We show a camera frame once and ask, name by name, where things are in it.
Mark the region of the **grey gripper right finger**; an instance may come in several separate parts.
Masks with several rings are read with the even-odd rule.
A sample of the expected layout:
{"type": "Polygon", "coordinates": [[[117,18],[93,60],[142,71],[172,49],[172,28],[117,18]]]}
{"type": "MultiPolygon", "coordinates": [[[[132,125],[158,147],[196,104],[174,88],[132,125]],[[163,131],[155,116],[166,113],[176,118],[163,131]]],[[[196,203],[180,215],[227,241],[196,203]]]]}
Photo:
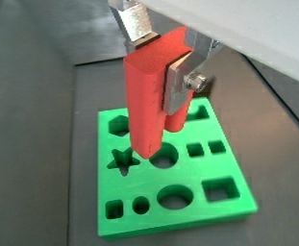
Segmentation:
{"type": "Polygon", "coordinates": [[[167,69],[163,110],[172,115],[184,105],[187,93],[200,92],[214,77],[204,76],[200,72],[204,62],[220,50],[218,40],[186,28],[183,43],[191,51],[175,60],[167,69]]]}

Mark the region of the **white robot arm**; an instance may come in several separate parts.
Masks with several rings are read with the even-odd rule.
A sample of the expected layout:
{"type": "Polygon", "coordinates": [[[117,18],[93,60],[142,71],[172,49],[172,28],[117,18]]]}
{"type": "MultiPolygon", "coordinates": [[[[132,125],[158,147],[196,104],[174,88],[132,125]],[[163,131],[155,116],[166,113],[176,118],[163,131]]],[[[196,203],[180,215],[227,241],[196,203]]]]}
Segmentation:
{"type": "Polygon", "coordinates": [[[299,0],[108,0],[131,47],[156,36],[148,11],[186,26],[183,41],[192,49],[168,74],[163,109],[172,114],[186,93],[203,89],[199,73],[223,45],[299,82],[299,0]]]}

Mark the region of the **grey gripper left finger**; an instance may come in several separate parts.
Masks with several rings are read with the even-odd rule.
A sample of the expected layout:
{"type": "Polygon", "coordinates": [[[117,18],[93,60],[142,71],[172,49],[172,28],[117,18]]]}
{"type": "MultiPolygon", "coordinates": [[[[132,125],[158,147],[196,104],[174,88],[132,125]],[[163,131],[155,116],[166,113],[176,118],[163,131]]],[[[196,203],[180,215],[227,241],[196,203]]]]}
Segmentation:
{"type": "Polygon", "coordinates": [[[150,23],[146,6],[135,0],[108,0],[116,24],[124,37],[126,52],[131,53],[160,38],[150,23]]]}

